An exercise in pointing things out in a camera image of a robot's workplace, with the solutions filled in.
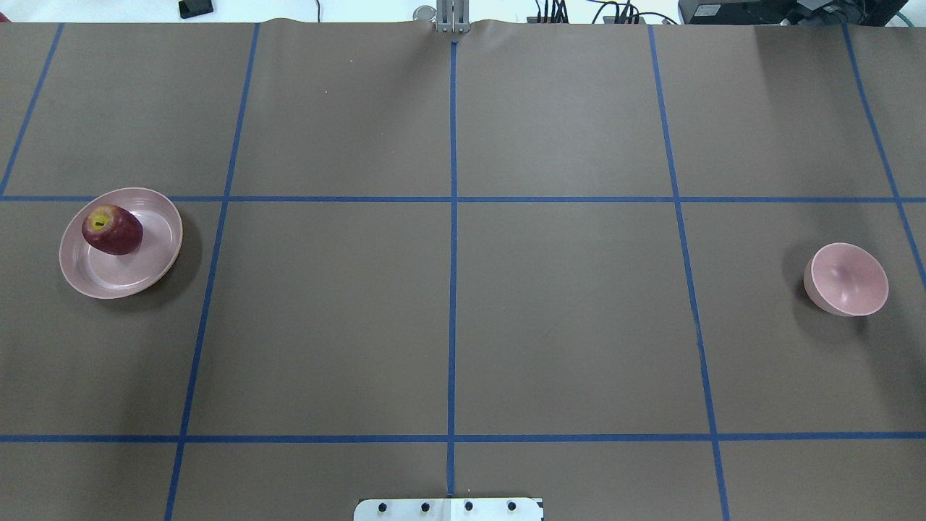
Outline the pink plate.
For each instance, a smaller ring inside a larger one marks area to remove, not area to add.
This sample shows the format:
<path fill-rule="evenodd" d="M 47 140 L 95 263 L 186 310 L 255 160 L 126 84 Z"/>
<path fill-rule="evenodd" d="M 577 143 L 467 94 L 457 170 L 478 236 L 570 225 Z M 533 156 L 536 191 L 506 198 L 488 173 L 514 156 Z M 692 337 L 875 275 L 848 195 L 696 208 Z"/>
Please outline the pink plate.
<path fill-rule="evenodd" d="M 59 267 L 80 294 L 121 299 L 165 277 L 182 240 L 181 214 L 171 199 L 148 188 L 122 188 L 72 218 L 61 237 Z"/>

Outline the red apple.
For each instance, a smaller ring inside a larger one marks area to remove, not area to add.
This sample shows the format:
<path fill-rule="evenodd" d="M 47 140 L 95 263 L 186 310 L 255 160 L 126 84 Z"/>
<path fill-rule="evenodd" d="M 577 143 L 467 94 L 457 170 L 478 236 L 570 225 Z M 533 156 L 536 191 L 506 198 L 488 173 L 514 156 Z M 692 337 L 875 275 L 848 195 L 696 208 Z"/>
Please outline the red apple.
<path fill-rule="evenodd" d="M 80 230 L 90 247 L 112 256 L 129 255 L 138 250 L 143 241 L 143 226 L 139 218 L 112 204 L 92 208 Z"/>

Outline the white mount base plate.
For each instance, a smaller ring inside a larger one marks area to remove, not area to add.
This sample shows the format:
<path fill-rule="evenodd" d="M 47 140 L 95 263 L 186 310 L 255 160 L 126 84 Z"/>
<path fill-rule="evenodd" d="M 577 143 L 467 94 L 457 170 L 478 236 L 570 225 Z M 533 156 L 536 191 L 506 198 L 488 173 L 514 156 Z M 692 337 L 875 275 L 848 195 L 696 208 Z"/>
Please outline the white mount base plate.
<path fill-rule="evenodd" d="M 543 520 L 543 500 L 529 497 L 370 499 L 354 520 Z"/>

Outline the pink bowl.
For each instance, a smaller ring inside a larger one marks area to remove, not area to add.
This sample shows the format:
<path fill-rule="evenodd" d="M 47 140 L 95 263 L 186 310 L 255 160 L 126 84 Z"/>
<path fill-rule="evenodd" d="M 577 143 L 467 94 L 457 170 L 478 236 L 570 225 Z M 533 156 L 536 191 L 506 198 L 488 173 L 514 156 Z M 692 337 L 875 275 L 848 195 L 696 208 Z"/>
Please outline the pink bowl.
<path fill-rule="evenodd" d="M 804 267 L 803 286 L 819 309 L 841 317 L 864 317 L 883 309 L 890 284 L 882 264 L 862 247 L 834 242 Z"/>

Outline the grey aluminium frame post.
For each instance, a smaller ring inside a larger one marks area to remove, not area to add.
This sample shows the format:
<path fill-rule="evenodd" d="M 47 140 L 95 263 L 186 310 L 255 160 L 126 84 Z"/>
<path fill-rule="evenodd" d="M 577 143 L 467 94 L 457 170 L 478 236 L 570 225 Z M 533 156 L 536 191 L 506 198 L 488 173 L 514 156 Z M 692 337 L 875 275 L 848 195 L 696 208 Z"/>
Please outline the grey aluminium frame post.
<path fill-rule="evenodd" d="M 470 1 L 437 0 L 434 27 L 438 33 L 469 33 L 472 29 Z"/>

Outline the brown paper table cover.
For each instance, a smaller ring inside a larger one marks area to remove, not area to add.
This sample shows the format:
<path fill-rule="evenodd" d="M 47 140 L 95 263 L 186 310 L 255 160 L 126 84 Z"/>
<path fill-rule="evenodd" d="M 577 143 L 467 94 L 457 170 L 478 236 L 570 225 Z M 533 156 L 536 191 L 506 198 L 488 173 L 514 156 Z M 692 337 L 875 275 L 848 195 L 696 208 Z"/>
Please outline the brown paper table cover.
<path fill-rule="evenodd" d="M 181 251 L 93 299 L 127 187 Z M 924 29 L 4 24 L 2 518 L 394 496 L 922 520 Z"/>

